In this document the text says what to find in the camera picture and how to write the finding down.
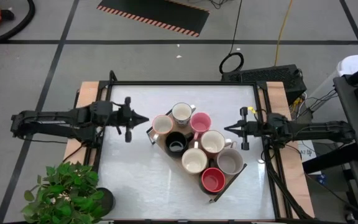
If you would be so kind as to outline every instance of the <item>wooden table frame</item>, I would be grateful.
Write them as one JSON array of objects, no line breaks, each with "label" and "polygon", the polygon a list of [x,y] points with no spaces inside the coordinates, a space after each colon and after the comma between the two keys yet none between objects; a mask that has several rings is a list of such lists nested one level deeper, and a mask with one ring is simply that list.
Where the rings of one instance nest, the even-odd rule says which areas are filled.
[{"label": "wooden table frame", "polygon": [[[77,92],[76,107],[83,107],[91,104],[97,99],[98,89],[102,83],[100,82],[83,82],[81,88]],[[266,109],[264,93],[268,94],[267,99],[270,102],[270,109],[273,113],[280,113],[291,120],[290,110],[288,109],[287,98],[284,91],[283,83],[281,82],[267,82],[265,83],[265,91],[259,90],[259,98],[261,108]],[[100,100],[109,100],[110,93],[106,89],[101,92],[98,96]],[[298,148],[296,142],[289,142],[288,145]],[[76,139],[69,139],[66,146],[64,158],[70,155],[73,151],[78,149],[81,144]],[[90,156],[89,164],[95,163],[96,150],[88,149],[88,156]],[[308,186],[306,183],[305,174],[303,172],[302,161],[299,157],[299,153],[295,152],[290,147],[284,147],[280,150],[282,169],[285,176],[285,182],[287,189],[291,192],[298,204],[303,210],[310,216],[314,216],[313,207],[309,195]],[[76,154],[72,155],[67,161],[76,163],[79,161],[82,163],[86,156],[86,148],[81,148]],[[278,171],[278,166],[273,161],[273,166]],[[287,211],[284,204],[283,194],[280,189],[276,186],[275,188],[277,207],[279,216],[276,218],[289,218],[287,214],[292,215],[296,218],[296,214],[291,211]]]}]

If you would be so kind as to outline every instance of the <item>mug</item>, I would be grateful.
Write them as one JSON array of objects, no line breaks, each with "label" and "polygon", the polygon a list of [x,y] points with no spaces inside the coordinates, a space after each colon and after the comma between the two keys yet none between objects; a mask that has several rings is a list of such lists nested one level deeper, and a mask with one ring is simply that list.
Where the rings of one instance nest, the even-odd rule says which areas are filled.
[{"label": "mug", "polygon": [[186,126],[191,118],[191,114],[196,110],[195,105],[188,105],[187,103],[177,103],[172,108],[173,120],[179,126]]},{"label": "mug", "polygon": [[226,178],[218,168],[207,168],[201,175],[201,187],[208,194],[218,194],[226,184]]},{"label": "mug", "polygon": [[187,136],[177,131],[169,133],[165,139],[165,150],[170,156],[181,157],[189,148],[189,142],[192,139],[193,133],[190,133]]},{"label": "mug", "polygon": [[191,128],[194,130],[194,139],[198,138],[198,135],[208,131],[211,127],[211,118],[206,113],[196,113],[190,119]]},{"label": "mug", "polygon": [[223,149],[216,158],[216,163],[225,174],[236,175],[244,166],[240,152],[235,149]]},{"label": "mug", "polygon": [[153,140],[156,141],[161,134],[167,134],[172,130],[173,121],[167,115],[158,115],[154,118],[152,127],[155,131]]},{"label": "mug", "polygon": [[233,142],[225,139],[219,131],[210,130],[201,137],[201,146],[209,157],[216,156],[225,147],[231,146]]},{"label": "mug", "polygon": [[194,143],[193,149],[188,149],[181,157],[181,164],[189,174],[199,174],[208,163],[206,154],[198,149],[198,142]]}]

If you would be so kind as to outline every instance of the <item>potted plant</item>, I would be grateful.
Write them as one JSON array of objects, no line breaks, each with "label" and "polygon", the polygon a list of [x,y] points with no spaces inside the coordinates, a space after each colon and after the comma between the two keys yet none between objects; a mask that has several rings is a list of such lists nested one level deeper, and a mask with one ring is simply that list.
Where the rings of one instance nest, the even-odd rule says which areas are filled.
[{"label": "potted plant", "polygon": [[108,189],[96,188],[98,174],[79,162],[47,167],[47,176],[24,192],[30,203],[22,210],[28,223],[97,223],[114,207]]}]

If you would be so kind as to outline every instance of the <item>black and orange striped mat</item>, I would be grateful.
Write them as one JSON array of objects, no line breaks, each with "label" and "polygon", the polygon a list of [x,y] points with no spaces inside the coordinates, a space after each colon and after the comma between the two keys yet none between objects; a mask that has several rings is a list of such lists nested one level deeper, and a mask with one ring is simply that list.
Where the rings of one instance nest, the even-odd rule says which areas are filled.
[{"label": "black and orange striped mat", "polygon": [[209,11],[168,0],[102,0],[98,9],[198,37]]}]

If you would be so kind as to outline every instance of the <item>white tabletop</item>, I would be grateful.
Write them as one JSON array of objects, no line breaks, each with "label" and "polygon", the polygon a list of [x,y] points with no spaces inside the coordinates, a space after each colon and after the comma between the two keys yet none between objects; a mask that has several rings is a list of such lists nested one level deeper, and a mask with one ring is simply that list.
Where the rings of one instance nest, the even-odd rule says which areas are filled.
[{"label": "white tabletop", "polygon": [[[126,143],[115,128],[106,128],[99,167],[99,186],[116,198],[115,209],[104,218],[113,219],[244,219],[273,220],[274,212],[265,165],[259,163],[260,138],[248,137],[250,150],[240,150],[242,139],[223,130],[241,119],[240,108],[256,108],[252,86],[139,86],[119,85],[111,100],[123,103],[150,121],[132,130]],[[247,167],[215,203],[157,145],[151,145],[146,130],[151,121],[179,102],[193,104],[196,112],[208,113],[211,129],[239,143]],[[255,120],[252,114],[248,121]]]}]

